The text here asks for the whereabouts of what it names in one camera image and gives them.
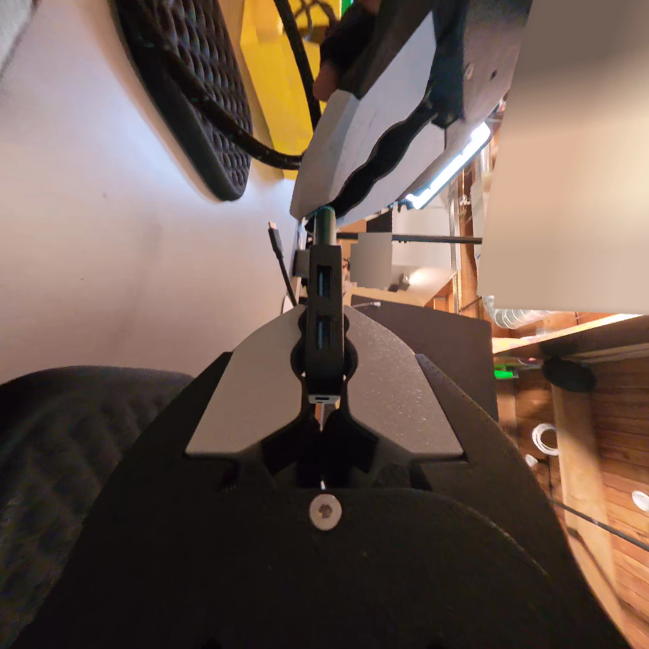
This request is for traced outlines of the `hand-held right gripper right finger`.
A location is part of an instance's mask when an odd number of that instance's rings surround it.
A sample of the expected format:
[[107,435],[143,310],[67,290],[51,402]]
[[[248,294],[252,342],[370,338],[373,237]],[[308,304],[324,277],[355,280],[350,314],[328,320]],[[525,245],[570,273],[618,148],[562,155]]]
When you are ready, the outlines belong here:
[[463,449],[421,369],[397,335],[345,306],[346,340],[356,352],[347,382],[352,420],[414,458],[458,459]]

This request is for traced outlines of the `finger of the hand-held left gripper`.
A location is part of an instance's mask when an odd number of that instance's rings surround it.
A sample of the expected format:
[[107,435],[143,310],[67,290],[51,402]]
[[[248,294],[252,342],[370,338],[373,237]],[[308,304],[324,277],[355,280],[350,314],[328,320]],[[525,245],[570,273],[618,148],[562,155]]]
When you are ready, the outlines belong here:
[[413,208],[405,196],[424,188],[483,122],[491,127],[491,121],[460,121],[447,129],[427,124],[409,143],[405,142],[405,130],[391,129],[337,195],[337,225],[368,219],[399,202]]
[[330,204],[378,140],[422,101],[436,50],[432,12],[379,15],[372,42],[335,90],[305,151],[290,214],[303,219]]

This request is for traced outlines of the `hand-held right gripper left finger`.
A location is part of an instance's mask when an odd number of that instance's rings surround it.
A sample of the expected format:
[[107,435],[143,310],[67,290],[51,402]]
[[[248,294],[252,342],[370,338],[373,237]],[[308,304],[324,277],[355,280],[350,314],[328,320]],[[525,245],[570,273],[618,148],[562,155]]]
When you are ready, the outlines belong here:
[[246,337],[232,353],[186,453],[233,458],[293,422],[301,412],[303,379],[293,352],[301,340],[299,305]]

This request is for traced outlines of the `black square adapter hub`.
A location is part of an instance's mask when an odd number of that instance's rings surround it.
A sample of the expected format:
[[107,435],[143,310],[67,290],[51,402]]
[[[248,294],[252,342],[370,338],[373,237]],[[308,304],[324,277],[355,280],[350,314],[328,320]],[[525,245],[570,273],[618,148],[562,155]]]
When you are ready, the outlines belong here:
[[332,230],[320,225],[310,251],[307,299],[298,316],[298,342],[291,362],[302,382],[301,406],[335,404],[345,383],[345,316],[340,246],[327,241]]

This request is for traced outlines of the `yellow plastic bin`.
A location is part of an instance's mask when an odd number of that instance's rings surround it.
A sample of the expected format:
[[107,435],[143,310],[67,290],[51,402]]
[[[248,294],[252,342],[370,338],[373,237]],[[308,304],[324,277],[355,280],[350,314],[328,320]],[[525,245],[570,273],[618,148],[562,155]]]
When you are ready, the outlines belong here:
[[[314,77],[320,67],[320,43],[340,17],[340,1],[290,1],[298,34]],[[300,155],[312,139],[313,126],[286,31],[274,1],[244,1],[240,46],[272,147]]]

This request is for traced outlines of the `person's left hand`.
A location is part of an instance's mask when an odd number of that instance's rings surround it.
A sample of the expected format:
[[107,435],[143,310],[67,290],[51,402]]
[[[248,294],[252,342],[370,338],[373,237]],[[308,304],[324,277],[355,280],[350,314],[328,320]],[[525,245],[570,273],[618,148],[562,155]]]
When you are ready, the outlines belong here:
[[324,61],[320,65],[317,77],[313,82],[313,96],[319,102],[328,102],[339,87],[341,69],[333,61]]

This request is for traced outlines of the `LED light panel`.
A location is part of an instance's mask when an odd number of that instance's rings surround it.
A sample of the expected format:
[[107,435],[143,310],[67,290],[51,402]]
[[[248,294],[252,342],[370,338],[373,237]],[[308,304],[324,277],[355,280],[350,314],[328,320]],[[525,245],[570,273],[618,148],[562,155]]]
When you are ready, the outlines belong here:
[[468,142],[450,160],[442,166],[433,179],[422,189],[409,193],[404,200],[415,209],[425,207],[432,199],[456,178],[460,171],[491,141],[492,131],[487,122],[481,123],[471,132]]

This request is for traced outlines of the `black quilted mat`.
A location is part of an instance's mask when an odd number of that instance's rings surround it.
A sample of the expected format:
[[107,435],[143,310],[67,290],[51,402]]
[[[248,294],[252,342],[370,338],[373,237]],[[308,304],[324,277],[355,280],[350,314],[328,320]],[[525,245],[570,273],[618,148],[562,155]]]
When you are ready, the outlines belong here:
[[251,157],[200,109],[218,109],[247,135],[245,84],[218,1],[109,1],[135,72],[210,193],[242,197]]

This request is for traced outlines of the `black padded cushion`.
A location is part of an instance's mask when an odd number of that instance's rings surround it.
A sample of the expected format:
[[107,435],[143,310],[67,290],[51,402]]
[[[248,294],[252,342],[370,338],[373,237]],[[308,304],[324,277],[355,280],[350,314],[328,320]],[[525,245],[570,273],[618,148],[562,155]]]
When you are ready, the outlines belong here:
[[1,385],[2,648],[35,618],[125,452],[192,381],[73,366]]

